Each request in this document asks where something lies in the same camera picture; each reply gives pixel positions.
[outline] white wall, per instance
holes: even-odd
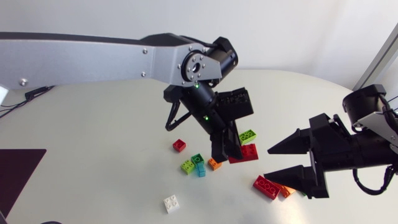
[[[227,37],[239,68],[306,73],[352,88],[398,21],[396,0],[2,0],[0,30],[139,39]]]

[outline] white table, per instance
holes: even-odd
[[[320,113],[338,113],[349,90],[292,72],[237,70],[217,91],[245,86],[254,114],[237,120],[238,131],[257,133],[258,161],[228,164],[206,177],[185,175],[180,164],[211,156],[209,136],[190,118],[172,132],[164,128],[171,104],[166,84],[154,80],[58,86],[0,119],[2,148],[46,148],[7,220],[14,223],[392,223],[397,182],[380,196],[355,184],[351,171],[326,174],[330,198],[300,193],[274,201],[252,184],[258,175],[303,164],[308,155],[269,155],[267,149],[307,128]],[[22,101],[11,92],[3,104]],[[172,149],[187,142],[181,153]],[[378,189],[384,167],[362,169],[365,185]],[[167,214],[163,199],[175,194],[180,209]]]

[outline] black cable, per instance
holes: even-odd
[[[358,133],[362,132],[362,131],[358,131],[357,129],[355,129],[355,127],[354,127],[354,126],[351,126],[351,130],[353,130],[353,132],[355,132],[356,134],[358,134]]]
[[[23,102],[21,102],[21,103],[18,103],[18,104],[16,104],[16,105],[12,105],[12,106],[14,106],[14,107],[11,108],[11,109],[1,110],[0,112],[2,112],[2,111],[7,111],[7,112],[5,112],[4,114],[0,115],[0,118],[3,118],[5,115],[11,113],[11,112],[14,111],[15,109],[18,109],[18,108],[20,108],[20,107],[26,105],[28,102],[30,102],[30,101],[36,99],[37,97],[39,97],[39,96],[41,96],[41,95],[47,93],[47,92],[50,91],[52,88],[54,88],[54,86],[45,87],[45,88],[42,87],[42,88],[39,88],[39,89],[42,89],[42,92],[37,92],[37,93],[34,93],[34,91],[36,91],[36,90],[30,91],[29,93],[33,93],[33,94],[31,94],[31,95],[25,94],[25,98],[26,98],[25,101],[23,101]]]
[[[396,99],[396,98],[398,98],[398,96],[396,96],[396,97],[393,97],[393,99],[391,99],[391,100],[389,100],[389,101],[387,101],[387,102],[391,102],[391,101],[393,101],[394,99]]]
[[[0,106],[2,106],[2,107],[13,107],[13,106],[16,106],[16,105],[9,105],[9,106],[4,106],[4,105],[0,105]]]
[[[386,169],[386,173],[384,174],[384,183],[381,186],[380,190],[372,190],[369,189],[367,187],[365,187],[358,178],[358,170],[357,169],[353,169],[353,177],[354,180],[356,182],[356,184],[358,185],[358,187],[365,193],[369,194],[369,195],[380,195],[382,194],[388,187],[388,185],[390,184],[394,174],[397,172],[397,169],[395,168],[394,165],[392,166],[388,166]]]
[[[382,112],[384,114],[387,124],[393,131],[398,133],[398,122],[396,120],[396,118],[398,118],[398,115],[395,114],[395,112],[391,109],[390,104],[387,102],[383,95],[380,95],[380,100],[384,104],[384,106],[382,107]]]
[[[179,108],[180,108],[179,101],[173,103],[172,109],[170,110],[169,118],[167,119],[167,122],[166,122],[166,130],[167,131],[171,131],[171,130],[175,129],[178,125],[180,125],[187,118],[189,118],[189,116],[191,116],[191,112],[188,112],[188,113],[184,114],[180,119],[174,120],[174,123],[172,123],[173,119],[177,115]]]

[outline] lime green lego brick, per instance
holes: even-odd
[[[195,165],[187,160],[181,165],[181,170],[183,170],[187,175],[190,174],[195,169]]]
[[[202,156],[200,155],[200,153],[198,153],[198,154],[192,156],[192,157],[191,157],[191,161],[194,163],[195,167],[196,167],[197,164],[199,164],[199,163],[202,163],[202,164],[205,163],[205,160],[203,160],[203,158],[202,158]]]
[[[249,141],[252,141],[257,137],[257,134],[254,133],[251,129],[249,131],[245,131],[242,134],[239,135],[239,140],[241,141],[241,144],[244,145],[248,143]]]

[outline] white lego brick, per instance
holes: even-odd
[[[163,201],[164,201],[164,206],[166,206],[167,213],[172,213],[180,208],[180,204],[178,204],[175,195],[171,195],[170,197],[164,199]]]

